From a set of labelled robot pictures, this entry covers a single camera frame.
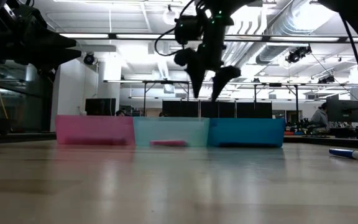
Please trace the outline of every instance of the table surface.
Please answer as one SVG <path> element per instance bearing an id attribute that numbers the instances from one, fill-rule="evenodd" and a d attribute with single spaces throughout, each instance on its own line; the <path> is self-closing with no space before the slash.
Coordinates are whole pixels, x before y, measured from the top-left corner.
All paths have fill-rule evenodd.
<path id="1" fill-rule="evenodd" d="M 0 223 L 358 223 L 358 161 L 328 149 L 0 144 Z"/>

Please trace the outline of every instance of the pillar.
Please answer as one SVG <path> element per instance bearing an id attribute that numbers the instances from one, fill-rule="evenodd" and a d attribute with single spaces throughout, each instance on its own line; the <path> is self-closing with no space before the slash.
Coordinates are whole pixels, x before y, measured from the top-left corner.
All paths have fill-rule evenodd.
<path id="1" fill-rule="evenodd" d="M 99 63 L 98 98 L 115 98 L 116 111 L 119 110 L 120 83 L 106 83 L 105 80 L 121 79 L 121 61 L 111 52 L 104 62 Z"/>

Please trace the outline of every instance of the fluorescent light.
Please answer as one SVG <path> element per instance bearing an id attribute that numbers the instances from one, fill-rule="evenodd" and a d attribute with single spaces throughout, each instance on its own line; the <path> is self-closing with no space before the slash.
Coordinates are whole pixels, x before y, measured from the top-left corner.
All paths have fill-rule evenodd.
<path id="1" fill-rule="evenodd" d="M 129 96 L 128 99 L 133 100 L 187 100 L 187 98 L 179 98 L 179 97 L 151 97 L 146 96 L 145 98 L 143 96 Z M 189 100 L 211 100 L 210 98 L 189 98 Z M 254 101 L 254 98 L 218 98 L 216 100 L 230 100 L 230 101 L 236 101 L 236 100 L 249 100 Z M 257 98 L 257 101 L 295 101 L 296 99 L 260 99 Z M 323 101 L 323 99 L 318 100 L 305 100 L 305 99 L 299 99 L 298 101 Z"/>
<path id="2" fill-rule="evenodd" d="M 109 34 L 60 34 L 73 39 L 108 39 Z"/>
<path id="3" fill-rule="evenodd" d="M 337 42 L 339 37 L 271 37 L 270 40 L 282 42 Z"/>
<path id="4" fill-rule="evenodd" d="M 224 40 L 261 41 L 262 37 L 250 35 L 226 35 L 224 36 Z"/>
<path id="5" fill-rule="evenodd" d="M 353 37 L 353 41 L 355 42 L 355 43 L 358 43 L 358 37 Z"/>
<path id="6" fill-rule="evenodd" d="M 80 3 L 118 3 L 118 4 L 138 4 L 138 3 L 152 3 L 152 4 L 183 4 L 182 1 L 170 0 L 53 0 L 55 2 L 80 2 Z"/>
<path id="7" fill-rule="evenodd" d="M 288 47 L 308 47 L 309 44 L 297 44 L 297 43 L 266 43 L 268 46 L 288 46 Z"/>
<path id="8" fill-rule="evenodd" d="M 132 40 L 141 40 L 149 39 L 155 40 L 160 37 L 160 34 L 117 34 L 117 39 L 132 39 Z M 175 35 L 167 34 L 161 38 L 162 40 L 175 40 Z"/>
<path id="9" fill-rule="evenodd" d="M 108 83 L 143 83 L 140 80 L 105 80 Z"/>
<path id="10" fill-rule="evenodd" d="M 141 97 L 141 96 L 130 96 L 130 97 L 128 97 L 128 99 L 143 100 L 144 97 Z M 153 99 L 153 100 L 154 100 L 155 97 L 146 97 L 146 99 L 149 99 L 149 100 Z"/>

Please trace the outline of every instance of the person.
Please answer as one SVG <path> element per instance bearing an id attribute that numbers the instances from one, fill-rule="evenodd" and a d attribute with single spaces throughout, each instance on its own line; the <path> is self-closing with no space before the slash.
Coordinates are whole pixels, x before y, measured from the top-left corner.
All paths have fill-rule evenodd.
<path id="1" fill-rule="evenodd" d="M 329 123 L 327 116 L 327 103 L 323 103 L 314 115 L 311 117 L 311 122 L 314 124 L 319 124 L 324 126 L 325 128 L 321 128 L 320 131 L 329 131 Z"/>
<path id="2" fill-rule="evenodd" d="M 122 110 L 119 110 L 116 112 L 116 116 L 125 116 L 125 112 L 123 112 Z"/>

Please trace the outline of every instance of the computer monitor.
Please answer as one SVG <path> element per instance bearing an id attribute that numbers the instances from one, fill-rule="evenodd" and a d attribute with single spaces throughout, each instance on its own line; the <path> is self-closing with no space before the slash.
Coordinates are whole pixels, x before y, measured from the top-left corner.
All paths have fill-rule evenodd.
<path id="1" fill-rule="evenodd" d="M 219 117 L 218 102 L 202 101 L 201 102 L 201 117 L 202 118 L 218 118 Z"/>
<path id="2" fill-rule="evenodd" d="M 358 101 L 327 100 L 327 115 L 330 122 L 358 123 Z"/>
<path id="3" fill-rule="evenodd" d="M 198 117 L 198 102 L 196 101 L 162 101 L 162 111 L 169 117 Z"/>
<path id="4" fill-rule="evenodd" d="M 91 116 L 115 116 L 116 99 L 86 99 L 85 111 Z"/>
<path id="5" fill-rule="evenodd" d="M 237 103 L 238 118 L 273 118 L 271 103 Z"/>
<path id="6" fill-rule="evenodd" d="M 230 102 L 219 102 L 218 114 L 220 118 L 234 118 L 236 105 Z"/>

